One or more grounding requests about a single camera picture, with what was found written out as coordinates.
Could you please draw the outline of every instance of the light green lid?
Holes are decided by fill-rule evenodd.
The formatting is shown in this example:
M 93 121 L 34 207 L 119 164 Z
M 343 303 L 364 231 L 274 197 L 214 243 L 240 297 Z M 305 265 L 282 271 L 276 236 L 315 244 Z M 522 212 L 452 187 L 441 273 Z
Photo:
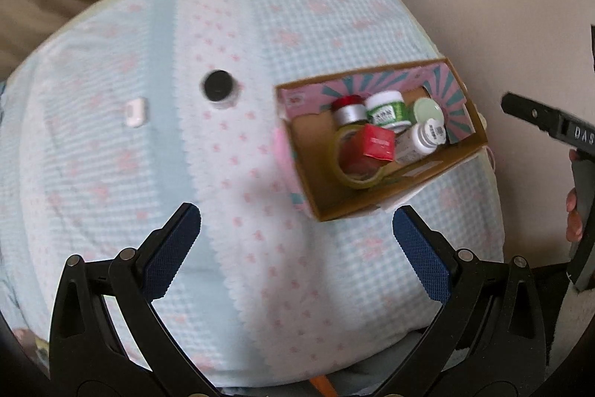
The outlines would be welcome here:
M 419 98 L 413 103 L 411 110 L 412 123 L 424 123 L 430 118 L 444 124 L 444 113 L 432 98 Z

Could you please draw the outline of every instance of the blue gripper pad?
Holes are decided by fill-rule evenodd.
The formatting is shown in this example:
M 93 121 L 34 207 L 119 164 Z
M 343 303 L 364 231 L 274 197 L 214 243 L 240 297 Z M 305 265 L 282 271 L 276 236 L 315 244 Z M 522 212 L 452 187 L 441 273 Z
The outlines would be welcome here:
M 448 266 L 436 254 L 435 248 L 427 239 L 431 233 L 430 228 L 412 207 L 403 206 L 395 211 L 393 216 L 395 239 L 413 266 L 430 299 L 445 305 L 452 293 L 451 274 Z
M 162 229 L 153 231 L 139 248 L 150 259 L 141 263 L 142 292 L 147 301 L 163 298 L 200 232 L 200 211 L 185 203 Z

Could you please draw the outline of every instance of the black cap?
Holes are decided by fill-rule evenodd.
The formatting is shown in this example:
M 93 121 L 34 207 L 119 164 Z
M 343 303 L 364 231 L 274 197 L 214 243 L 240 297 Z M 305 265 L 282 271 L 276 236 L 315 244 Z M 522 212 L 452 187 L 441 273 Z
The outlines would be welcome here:
M 213 71 L 202 81 L 202 91 L 212 102 L 225 100 L 233 91 L 233 78 L 227 71 Z

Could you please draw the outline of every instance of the green label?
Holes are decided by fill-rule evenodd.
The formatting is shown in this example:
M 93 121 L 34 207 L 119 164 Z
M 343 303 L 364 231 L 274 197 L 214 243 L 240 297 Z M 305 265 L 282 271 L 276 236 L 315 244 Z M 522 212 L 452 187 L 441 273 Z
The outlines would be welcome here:
M 373 125 L 384 127 L 408 120 L 407 107 L 403 102 L 392 102 L 377 106 L 368 112 L 368 119 Z

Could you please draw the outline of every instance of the metal bolt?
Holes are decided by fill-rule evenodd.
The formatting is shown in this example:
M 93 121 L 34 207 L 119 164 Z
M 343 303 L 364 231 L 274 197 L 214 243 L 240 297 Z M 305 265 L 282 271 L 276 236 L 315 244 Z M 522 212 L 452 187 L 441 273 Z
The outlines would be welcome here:
M 68 266 L 76 266 L 79 261 L 80 261 L 80 256 L 78 256 L 77 254 L 73 254 L 66 260 L 66 264 Z
M 519 268 L 527 267 L 527 260 L 522 256 L 515 256 L 514 262 Z
M 124 259 L 125 261 L 128 261 L 129 259 L 132 259 L 133 257 L 135 257 L 136 251 L 134 249 L 132 249 L 131 247 L 127 247 L 126 249 L 123 249 L 122 251 L 120 251 L 120 259 Z
M 473 253 L 471 251 L 469 251 L 468 249 L 461 249 L 459 252 L 459 258 L 462 259 L 463 261 L 473 261 Z

